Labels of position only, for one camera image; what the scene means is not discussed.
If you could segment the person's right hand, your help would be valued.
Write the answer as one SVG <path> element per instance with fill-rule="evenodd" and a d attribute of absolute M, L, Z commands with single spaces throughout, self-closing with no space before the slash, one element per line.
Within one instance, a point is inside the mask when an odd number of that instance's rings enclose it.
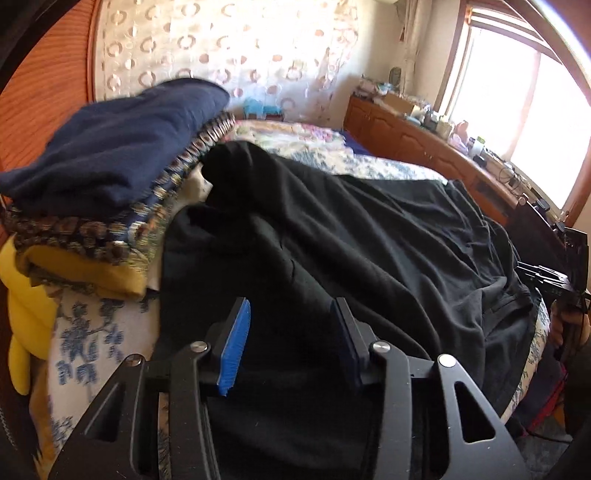
<path fill-rule="evenodd" d="M 557 301 L 551 306 L 550 340 L 555 347 L 563 345 L 566 338 L 565 330 L 575 331 L 575 339 L 579 346 L 584 346 L 590 336 L 590 320 L 587 314 L 561 307 Z"/>

